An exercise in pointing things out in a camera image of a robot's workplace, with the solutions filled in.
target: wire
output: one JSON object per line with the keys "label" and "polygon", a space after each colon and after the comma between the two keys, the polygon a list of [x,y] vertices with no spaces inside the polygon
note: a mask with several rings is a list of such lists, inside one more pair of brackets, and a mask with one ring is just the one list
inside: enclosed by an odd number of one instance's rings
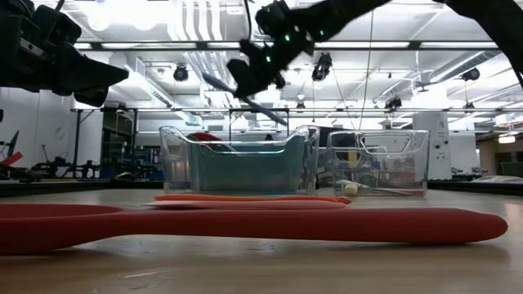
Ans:
{"label": "wire", "polygon": [[62,10],[62,7],[64,6],[64,3],[65,3],[65,0],[59,0],[58,3],[56,4],[55,10],[56,11]]}
{"label": "wire", "polygon": [[27,12],[26,17],[31,18],[31,15],[32,15],[33,13],[31,13],[32,11],[29,9],[29,7],[27,6],[27,4],[25,4],[24,0],[18,0],[18,3],[19,3],[21,6],[23,6],[25,12]]}
{"label": "wire", "polygon": [[361,130],[361,124],[363,123],[363,112],[365,111],[365,102],[367,102],[367,88],[369,87],[370,55],[373,50],[373,31],[374,31],[374,11],[372,11],[370,14],[369,58],[367,60],[367,75],[365,78],[365,91],[364,91],[364,96],[363,96],[363,105],[361,105],[360,126],[358,127],[358,130]]}
{"label": "wire", "polygon": [[337,81],[337,75],[336,70],[333,69],[334,78],[336,79],[336,85],[337,90],[340,92],[340,97],[342,98],[343,105],[345,106],[346,114],[349,116],[349,121],[351,122],[352,129],[355,130],[354,123],[352,122],[351,112],[349,111],[349,108],[346,106],[345,97],[343,97],[342,89],[340,88],[340,83]]}
{"label": "wire", "polygon": [[248,23],[248,39],[250,40],[253,35],[253,21],[251,20],[251,11],[248,8],[248,2],[249,0],[244,0],[245,15],[247,16]]}

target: utensil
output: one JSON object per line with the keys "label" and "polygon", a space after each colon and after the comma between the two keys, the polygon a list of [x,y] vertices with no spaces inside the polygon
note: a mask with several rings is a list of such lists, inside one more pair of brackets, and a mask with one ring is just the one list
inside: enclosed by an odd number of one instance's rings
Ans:
{"label": "utensil", "polygon": [[211,200],[168,200],[144,204],[160,209],[248,209],[248,210],[317,210],[343,209],[344,203],[321,200],[277,200],[277,201],[211,201]]}
{"label": "utensil", "polygon": [[0,255],[46,252],[132,234],[434,245],[484,241],[506,231],[507,223],[499,216],[453,208],[164,211],[0,205]]}
{"label": "utensil", "polygon": [[[228,91],[232,95],[236,96],[235,90],[233,90],[231,87],[227,86],[224,82],[220,81],[216,77],[213,77],[212,75],[210,75],[208,73],[202,73],[202,75],[203,75],[203,79],[205,80],[205,82],[208,83],[209,85],[215,87],[216,89],[220,89],[222,91]],[[273,121],[275,121],[279,124],[282,124],[284,126],[287,126],[287,122],[285,122],[285,120],[283,118],[281,118],[277,114],[273,113],[272,111],[268,110],[267,108],[252,102],[247,97],[237,97],[237,98],[242,100],[243,102],[247,103],[252,109],[257,110],[262,114],[265,114],[268,118],[272,119]]]}
{"label": "utensil", "polygon": [[334,203],[350,204],[352,201],[346,197],[318,197],[318,196],[279,196],[279,197],[235,197],[221,195],[202,195],[202,194],[167,194],[156,196],[157,201],[281,201],[281,200],[300,200],[300,201],[329,201]]}

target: clear plastic bin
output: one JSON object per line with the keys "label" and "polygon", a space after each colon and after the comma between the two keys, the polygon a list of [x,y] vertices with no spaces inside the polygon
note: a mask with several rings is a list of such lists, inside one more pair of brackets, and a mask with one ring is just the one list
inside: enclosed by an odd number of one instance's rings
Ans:
{"label": "clear plastic bin", "polygon": [[318,127],[299,127],[280,141],[197,141],[161,127],[164,192],[315,194]]}
{"label": "clear plastic bin", "polygon": [[429,131],[330,133],[335,195],[425,195],[428,147]]}

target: spotlight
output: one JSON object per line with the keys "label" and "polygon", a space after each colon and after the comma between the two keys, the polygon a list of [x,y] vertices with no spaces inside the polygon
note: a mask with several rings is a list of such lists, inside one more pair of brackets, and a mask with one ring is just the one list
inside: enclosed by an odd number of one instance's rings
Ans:
{"label": "spotlight", "polygon": [[[464,109],[474,109],[476,106],[472,102],[467,102],[463,108]],[[471,114],[473,111],[465,111],[465,114]]]}
{"label": "spotlight", "polygon": [[480,70],[477,68],[471,69],[461,75],[461,79],[465,80],[465,82],[476,81],[478,78],[480,78]]}
{"label": "spotlight", "polygon": [[184,82],[189,78],[189,73],[187,72],[186,65],[177,65],[177,68],[174,70],[172,76],[177,82]]}
{"label": "spotlight", "polygon": [[389,101],[385,102],[385,108],[386,109],[398,109],[401,106],[402,106],[401,98],[399,98],[398,96],[396,96],[396,97],[390,99]]}
{"label": "spotlight", "polygon": [[322,52],[312,71],[312,80],[315,82],[325,80],[330,73],[331,66],[333,66],[333,59],[330,57],[330,53]]}

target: red silicone spatula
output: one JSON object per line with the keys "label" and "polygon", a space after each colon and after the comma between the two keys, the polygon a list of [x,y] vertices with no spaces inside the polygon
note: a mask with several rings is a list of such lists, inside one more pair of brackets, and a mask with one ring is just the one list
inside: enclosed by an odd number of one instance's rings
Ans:
{"label": "red silicone spatula", "polygon": [[417,244],[497,238],[498,216],[450,208],[316,211],[133,210],[94,205],[0,205],[0,254],[29,254],[130,234]]}

